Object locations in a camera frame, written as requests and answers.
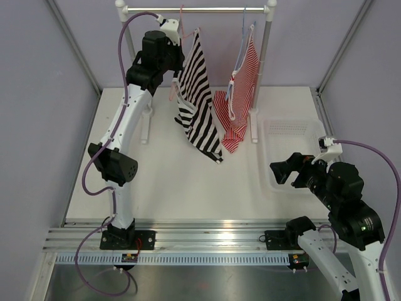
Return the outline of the pink wire hanger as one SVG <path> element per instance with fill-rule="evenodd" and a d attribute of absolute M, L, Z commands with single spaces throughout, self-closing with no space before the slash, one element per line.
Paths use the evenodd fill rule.
<path fill-rule="evenodd" d="M 169 99 L 172 100 L 173 98 L 176 98 L 179 103 L 184 103 L 187 105 L 191 103 L 190 93 L 192 91 L 192 86 L 194 85 L 193 81 L 195 80 L 197 69 L 199 69 L 199 67 L 196 67 L 196 65 L 201 61 L 198 56 L 202 56 L 202 48 L 200 46 L 198 28 L 189 34 L 185 34 L 182 21 L 182 8 L 183 6 L 180 8 L 178 28 L 180 45 L 184 46 L 185 40 L 190 36 L 192 36 L 193 39 L 191 49 L 184 60 L 183 70 L 181 70 L 178 75 L 174 75 L 172 79 Z"/>

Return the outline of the black white striped tank top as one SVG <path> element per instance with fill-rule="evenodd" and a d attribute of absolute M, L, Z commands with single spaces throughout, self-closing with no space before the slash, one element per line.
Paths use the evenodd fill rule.
<path fill-rule="evenodd" d="M 190 93 L 191 103 L 179 103 L 178 115 L 174 120 L 182 126 L 187 140 L 203 155 L 216 164 L 223 162 L 221 140 L 212 115 L 212 94 L 207 76 L 207 68 L 202 49 L 199 67 Z"/>

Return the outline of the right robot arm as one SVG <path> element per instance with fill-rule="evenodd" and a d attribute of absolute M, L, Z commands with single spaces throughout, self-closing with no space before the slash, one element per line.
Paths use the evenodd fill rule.
<path fill-rule="evenodd" d="M 396 300 L 385 275 L 382 253 L 388 238 L 379 215 L 362 199 L 363 179 L 345 162 L 328 164 L 314 156 L 293 153 L 287 160 L 270 163 L 275 180 L 284 184 L 292 172 L 294 188 L 307 188 L 329 210 L 331 228 L 344 242 L 354 274 L 341 264 L 306 216 L 286 223 L 283 238 L 300 248 L 315 263 L 340 300 Z"/>

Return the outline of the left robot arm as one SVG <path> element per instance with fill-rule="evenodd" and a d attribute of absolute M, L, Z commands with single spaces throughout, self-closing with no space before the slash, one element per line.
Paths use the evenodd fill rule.
<path fill-rule="evenodd" d="M 97 143 L 88 146 L 97 171 L 111 192 L 112 215 L 102 226 L 102 250 L 129 250 L 141 247 L 141 236 L 135 232 L 130 182 L 138 171 L 138 162 L 128 156 L 135 128 L 150 105 L 168 71 L 182 69 L 182 38 L 176 29 L 148 31 L 142 39 L 132 66 L 122 71 L 124 95 L 108 132 Z"/>

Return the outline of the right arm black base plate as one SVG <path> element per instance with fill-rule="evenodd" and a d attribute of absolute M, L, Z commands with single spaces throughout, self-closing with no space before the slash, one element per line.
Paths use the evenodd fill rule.
<path fill-rule="evenodd" d="M 286 237 L 284 230 L 266 230 L 258 238 L 269 251 L 300 251 L 298 245 L 292 245 Z"/>

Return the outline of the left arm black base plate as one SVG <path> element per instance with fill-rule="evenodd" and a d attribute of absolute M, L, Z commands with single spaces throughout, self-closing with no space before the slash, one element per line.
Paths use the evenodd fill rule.
<path fill-rule="evenodd" d="M 135 230 L 133 233 L 117 235 L 109 231 L 102 233 L 101 250 L 153 250 L 156 232 L 151 230 Z"/>

